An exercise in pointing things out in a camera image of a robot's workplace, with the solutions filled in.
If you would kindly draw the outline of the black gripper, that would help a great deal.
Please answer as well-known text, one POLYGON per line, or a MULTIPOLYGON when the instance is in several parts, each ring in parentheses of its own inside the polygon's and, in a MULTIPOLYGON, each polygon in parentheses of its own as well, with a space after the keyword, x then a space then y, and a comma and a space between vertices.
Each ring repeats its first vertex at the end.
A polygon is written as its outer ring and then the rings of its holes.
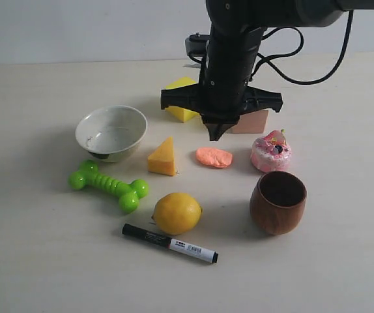
POLYGON ((193 85, 161 91, 161 109, 185 108, 219 123, 205 123, 210 141, 218 141, 240 115, 272 109, 279 112, 279 93, 250 87, 250 77, 265 28, 248 29, 234 37, 210 29, 199 81, 193 85))

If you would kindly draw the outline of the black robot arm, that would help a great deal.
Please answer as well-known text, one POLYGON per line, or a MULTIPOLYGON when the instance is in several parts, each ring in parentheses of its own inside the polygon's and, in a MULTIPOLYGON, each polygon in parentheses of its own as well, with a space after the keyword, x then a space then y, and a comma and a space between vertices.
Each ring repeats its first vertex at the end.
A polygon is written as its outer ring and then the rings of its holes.
POLYGON ((197 112, 217 141, 235 126, 241 115, 272 109, 279 112, 279 93, 250 87, 259 67, 277 57, 261 57, 261 41, 268 28, 327 27, 344 12, 374 10, 374 1, 207 1, 210 33, 190 35, 185 40, 188 57, 200 64, 199 81, 164 89, 160 105, 197 112))

